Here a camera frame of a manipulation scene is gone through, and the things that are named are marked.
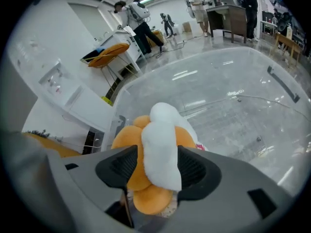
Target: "black pants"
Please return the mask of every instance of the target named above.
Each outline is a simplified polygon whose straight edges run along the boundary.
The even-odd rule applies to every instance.
[[[173,34],[174,34],[174,33],[173,33],[173,29],[172,29],[172,27],[170,26],[170,23],[169,23],[168,21],[164,22],[164,30],[165,30],[166,36],[169,35],[169,33],[168,33],[168,31],[167,31],[167,28],[170,29],[171,35],[173,35]]]
[[[254,29],[257,24],[257,11],[252,9],[246,9],[246,37],[254,38]]]
[[[146,48],[146,52],[147,53],[151,52],[151,48],[150,48],[150,45],[149,45],[149,43],[147,41],[146,36],[148,36],[149,39],[151,39],[159,47],[163,46],[163,42],[161,42],[159,40],[159,38],[156,37],[156,35],[151,32],[151,30],[150,30],[150,28],[149,28],[149,26],[148,26],[148,24],[146,22],[143,22],[137,28],[135,28],[134,32],[140,38],[140,41],[142,42],[142,44]]]

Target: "transparent acrylic cover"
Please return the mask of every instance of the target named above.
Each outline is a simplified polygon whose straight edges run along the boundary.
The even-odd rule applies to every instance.
[[[128,83],[114,104],[107,148],[157,102],[187,118],[208,151],[249,162],[292,195],[302,188],[310,166],[311,103],[294,78],[262,53],[213,50]]]

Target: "orange pad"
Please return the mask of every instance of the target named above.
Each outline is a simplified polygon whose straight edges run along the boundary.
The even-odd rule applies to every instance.
[[[95,68],[101,68],[104,67],[105,65],[109,64],[109,62],[115,58],[118,54],[121,54],[128,50],[130,45],[127,43],[119,43],[115,44],[104,51],[102,51],[99,55],[98,58],[93,59],[88,66],[89,67],[95,67]]]
[[[184,128],[175,126],[176,145],[184,146],[188,148],[196,148],[196,145],[191,135]]]
[[[142,191],[134,192],[136,209],[147,215],[155,215],[163,211],[171,202],[173,191],[151,185]]]
[[[141,129],[145,128],[150,123],[149,116],[139,116],[133,121],[133,125]]]
[[[126,126],[124,127],[113,140],[112,149],[122,148],[126,146],[137,145],[137,165],[136,168],[127,183],[127,188],[133,191],[140,191],[151,185],[148,180],[143,160],[144,153],[141,143],[141,132],[142,129],[136,126]]]

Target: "man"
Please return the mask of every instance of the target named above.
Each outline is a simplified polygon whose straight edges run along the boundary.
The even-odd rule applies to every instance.
[[[222,6],[222,1],[221,0],[216,0],[216,4],[215,4],[215,6]]]
[[[207,37],[208,17],[206,9],[204,9],[203,5],[207,4],[208,0],[189,0],[189,2],[191,4],[196,22],[200,24],[200,27],[204,32],[204,36]]]
[[[161,23],[164,23],[164,30],[165,30],[167,38],[172,37],[174,33],[173,33],[173,29],[172,29],[172,27],[170,25],[170,22],[172,21],[170,15],[165,15],[164,13],[161,13],[160,16],[162,18]]]
[[[242,0],[242,7],[246,9],[246,20],[247,20],[247,29],[246,29],[246,37],[249,42],[253,42],[254,38],[254,29],[257,24],[257,10],[258,3],[257,0]]]
[[[118,26],[119,28],[124,28],[125,26],[130,26],[135,34],[139,37],[141,43],[144,45],[147,54],[146,58],[152,57],[151,48],[146,38],[149,37],[157,46],[160,48],[160,52],[166,51],[163,42],[153,34],[148,26],[148,24],[142,19],[137,20],[133,17],[129,7],[126,7],[126,2],[119,1],[115,3],[115,13],[118,13],[122,20],[122,25]]]

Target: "white table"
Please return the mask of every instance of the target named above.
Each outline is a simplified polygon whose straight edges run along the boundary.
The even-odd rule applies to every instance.
[[[260,26],[263,24],[263,35],[265,33],[265,27],[267,26],[268,28],[272,28],[273,29],[273,33],[272,36],[275,36],[275,28],[277,28],[276,24],[273,24],[271,22],[268,21],[260,21]]]

